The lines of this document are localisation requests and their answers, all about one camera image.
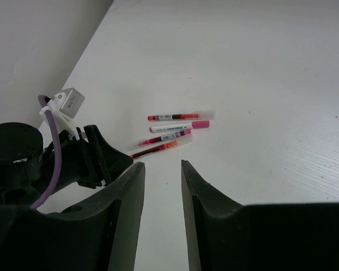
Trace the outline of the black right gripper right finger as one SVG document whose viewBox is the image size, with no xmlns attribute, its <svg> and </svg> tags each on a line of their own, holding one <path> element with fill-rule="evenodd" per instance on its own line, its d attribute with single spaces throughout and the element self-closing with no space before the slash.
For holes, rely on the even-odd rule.
<svg viewBox="0 0 339 271">
<path fill-rule="evenodd" d="M 181 163 L 190 270 L 339 270 L 339 203 L 243 206 Z"/>
</svg>

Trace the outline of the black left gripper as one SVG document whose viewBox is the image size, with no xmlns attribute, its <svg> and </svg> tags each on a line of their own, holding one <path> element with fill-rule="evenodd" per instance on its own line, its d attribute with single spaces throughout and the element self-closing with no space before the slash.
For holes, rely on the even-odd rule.
<svg viewBox="0 0 339 271">
<path fill-rule="evenodd" d="M 84 127 L 85 140 L 70 140 L 68 132 L 59 134 L 62 166 L 54 193 L 76 182 L 87 188 L 108 186 L 132 164 L 133 159 L 110 146 L 96 125 Z M 44 151 L 41 166 L 41 192 L 48 187 L 54 172 L 54 144 Z"/>
</svg>

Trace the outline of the orange gel pen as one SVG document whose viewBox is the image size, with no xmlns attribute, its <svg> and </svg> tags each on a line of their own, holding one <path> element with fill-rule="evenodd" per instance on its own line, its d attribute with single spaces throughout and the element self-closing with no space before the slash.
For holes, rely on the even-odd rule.
<svg viewBox="0 0 339 271">
<path fill-rule="evenodd" d="M 182 137 L 178 137 L 178 138 L 173 139 L 171 141 L 166 141 L 165 143 L 163 143 L 161 145 L 158 145 L 158 146 L 137 152 L 135 154 L 132 154 L 132 155 L 130 155 L 130 157 L 133 160 L 135 160 L 135 159 L 141 158 L 141 157 L 146 156 L 146 155 L 150 155 L 150 154 L 153 154 L 153 153 L 156 153 L 156 152 L 159 152 L 159 151 L 163 151 L 163 150 L 166 150 L 166 149 L 170 149 L 170 148 L 174 148 L 174 147 L 178 147 L 178 146 L 190 143 L 192 140 L 193 140 L 193 136 L 191 134 L 184 135 Z"/>
</svg>

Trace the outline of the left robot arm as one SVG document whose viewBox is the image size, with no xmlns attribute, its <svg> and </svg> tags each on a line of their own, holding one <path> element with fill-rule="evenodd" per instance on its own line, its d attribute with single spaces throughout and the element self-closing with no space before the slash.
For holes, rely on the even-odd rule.
<svg viewBox="0 0 339 271">
<path fill-rule="evenodd" d="M 54 192 L 76 182 L 95 189 L 114 182 L 133 159 L 111 147 L 96 125 L 79 131 L 78 140 L 59 133 L 62 167 Z M 0 206 L 34 203 L 54 172 L 54 144 L 44 147 L 38 129 L 24 123 L 0 124 Z"/>
</svg>

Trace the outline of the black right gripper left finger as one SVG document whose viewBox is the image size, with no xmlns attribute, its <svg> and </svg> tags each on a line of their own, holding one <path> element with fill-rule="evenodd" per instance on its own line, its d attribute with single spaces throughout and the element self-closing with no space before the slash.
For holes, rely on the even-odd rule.
<svg viewBox="0 0 339 271">
<path fill-rule="evenodd" d="M 133 270 L 145 165 L 60 213 L 0 206 L 0 270 Z"/>
</svg>

